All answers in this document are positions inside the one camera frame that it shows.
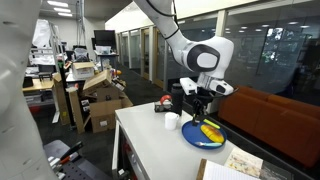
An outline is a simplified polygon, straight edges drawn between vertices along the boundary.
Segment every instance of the brown sofa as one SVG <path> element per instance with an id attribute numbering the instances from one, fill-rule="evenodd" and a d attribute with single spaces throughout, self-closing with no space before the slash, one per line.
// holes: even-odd
<path id="1" fill-rule="evenodd" d="M 224 99 L 219 117 L 312 167 L 320 158 L 320 107 L 245 86 Z"/>

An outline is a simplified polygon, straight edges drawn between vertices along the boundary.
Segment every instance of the yellow object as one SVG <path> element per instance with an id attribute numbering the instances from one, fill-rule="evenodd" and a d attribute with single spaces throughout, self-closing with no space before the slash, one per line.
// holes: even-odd
<path id="1" fill-rule="evenodd" d="M 224 137 L 216 128 L 204 124 L 200 127 L 200 129 L 211 141 L 216 143 L 223 143 Z"/>
<path id="2" fill-rule="evenodd" d="M 207 124 L 209 124 L 209 125 L 217 128 L 217 129 L 220 129 L 220 126 L 218 126 L 218 125 L 216 125 L 215 123 L 209 121 L 208 119 L 203 120 L 203 122 L 205 122 L 205 123 L 207 123 Z"/>

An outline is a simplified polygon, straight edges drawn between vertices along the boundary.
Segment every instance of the blue plate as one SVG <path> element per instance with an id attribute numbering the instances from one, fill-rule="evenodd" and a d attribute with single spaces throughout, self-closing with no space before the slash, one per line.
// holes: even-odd
<path id="1" fill-rule="evenodd" d="M 224 137 L 224 141 L 221 146 L 212 147 L 212 146 L 198 146 L 195 142 L 203 142 L 203 143 L 212 143 L 212 141 L 207 138 L 207 136 L 201 131 L 201 125 L 206 124 L 204 122 L 200 122 L 197 126 L 192 126 L 192 121 L 188 121 L 184 123 L 182 126 L 182 134 L 183 137 L 193 146 L 201 148 L 201 149 L 217 149 L 224 145 L 227 140 L 227 134 L 223 129 L 218 129 L 220 133 Z"/>

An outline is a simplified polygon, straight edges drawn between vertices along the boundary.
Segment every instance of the wooden table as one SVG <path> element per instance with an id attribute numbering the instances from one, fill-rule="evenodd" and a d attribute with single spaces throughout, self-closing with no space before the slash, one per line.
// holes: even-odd
<path id="1" fill-rule="evenodd" d="M 53 87 L 53 81 L 48 81 L 48 80 L 40 81 L 40 79 L 32 79 L 32 81 L 33 81 L 33 86 L 22 88 L 23 92 L 52 89 Z"/>

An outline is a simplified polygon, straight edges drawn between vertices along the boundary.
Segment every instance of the white cup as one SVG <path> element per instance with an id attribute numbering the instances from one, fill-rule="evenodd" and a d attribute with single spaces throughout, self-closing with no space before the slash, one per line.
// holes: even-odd
<path id="1" fill-rule="evenodd" d="M 165 114 L 165 124 L 164 127 L 167 130 L 174 130 L 176 129 L 177 122 L 179 120 L 179 115 L 173 112 L 168 112 Z"/>

